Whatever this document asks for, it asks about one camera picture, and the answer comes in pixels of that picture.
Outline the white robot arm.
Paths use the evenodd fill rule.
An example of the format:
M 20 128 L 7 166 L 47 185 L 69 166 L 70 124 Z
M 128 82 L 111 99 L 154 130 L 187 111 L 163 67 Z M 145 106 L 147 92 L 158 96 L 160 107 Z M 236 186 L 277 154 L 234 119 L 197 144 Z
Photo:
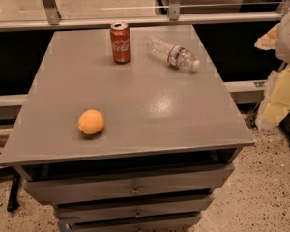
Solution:
M 257 128 L 267 130 L 277 126 L 290 112 L 290 10 L 254 46 L 261 50 L 274 50 L 276 58 L 286 64 L 282 71 L 271 71 L 264 99 L 258 108 Z

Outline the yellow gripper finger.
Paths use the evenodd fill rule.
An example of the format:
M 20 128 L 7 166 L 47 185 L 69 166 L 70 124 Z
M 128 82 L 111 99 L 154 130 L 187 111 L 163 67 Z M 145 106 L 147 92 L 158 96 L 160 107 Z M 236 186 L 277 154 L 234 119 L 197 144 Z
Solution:
M 258 38 L 254 46 L 261 50 L 275 50 L 276 49 L 276 38 L 279 23 L 271 28 L 266 34 Z
M 290 64 L 281 72 L 272 71 L 258 108 L 255 124 L 260 130 L 271 129 L 290 112 Z

